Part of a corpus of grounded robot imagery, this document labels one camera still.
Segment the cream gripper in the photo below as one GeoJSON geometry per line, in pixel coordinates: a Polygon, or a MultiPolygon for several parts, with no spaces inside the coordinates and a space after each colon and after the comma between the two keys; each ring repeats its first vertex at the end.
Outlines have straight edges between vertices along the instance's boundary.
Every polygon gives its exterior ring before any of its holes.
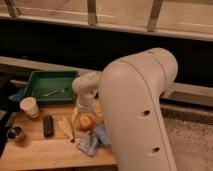
{"type": "Polygon", "coordinates": [[[74,107],[73,113],[72,113],[72,116],[71,116],[71,122],[72,122],[72,125],[75,129],[82,130],[80,128],[80,125],[79,125],[79,118],[81,116],[89,116],[92,119],[93,125],[90,129],[92,129],[97,124],[102,122],[102,116],[97,114],[96,112],[88,112],[88,113],[79,112],[78,108],[74,107]]]}

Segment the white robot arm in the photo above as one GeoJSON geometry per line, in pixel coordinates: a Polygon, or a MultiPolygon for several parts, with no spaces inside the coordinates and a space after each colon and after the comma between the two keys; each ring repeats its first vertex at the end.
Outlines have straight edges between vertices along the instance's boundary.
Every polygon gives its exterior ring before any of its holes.
{"type": "Polygon", "coordinates": [[[177,171],[159,102],[177,71],[171,52],[152,48],[73,81],[78,110],[91,111],[99,97],[119,171],[177,171]]]}

